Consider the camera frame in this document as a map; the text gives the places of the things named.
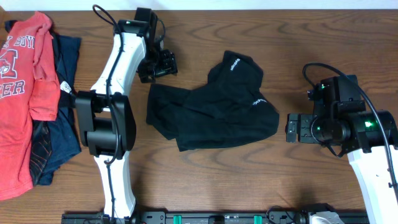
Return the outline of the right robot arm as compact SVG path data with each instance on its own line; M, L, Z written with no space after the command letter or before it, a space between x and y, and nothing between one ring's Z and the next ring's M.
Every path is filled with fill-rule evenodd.
M310 114L288 115L286 141L319 144L347 156L361 188L370 223L397 223L397 195L389 165L397 165L397 126L386 110L366 106L350 75L322 80L309 90Z

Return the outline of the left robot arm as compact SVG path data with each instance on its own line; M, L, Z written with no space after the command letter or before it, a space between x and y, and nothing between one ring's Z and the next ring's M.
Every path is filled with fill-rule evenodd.
M164 48L165 35L157 35L162 22L149 8L139 7L132 20L116 21L99 5L94 13L113 28L113 48L104 70L88 91L75 100L82 145L99 168L105 206L80 223L138 223L132 191L129 155L136 140L136 122L129 102L132 83L142 83L178 72L173 52Z

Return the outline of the black polo shirt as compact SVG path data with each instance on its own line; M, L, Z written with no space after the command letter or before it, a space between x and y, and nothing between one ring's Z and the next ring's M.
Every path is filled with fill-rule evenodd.
M260 92L263 76L251 57L227 50L202 87L151 85L146 122L179 151L262 141L279 127L278 111Z

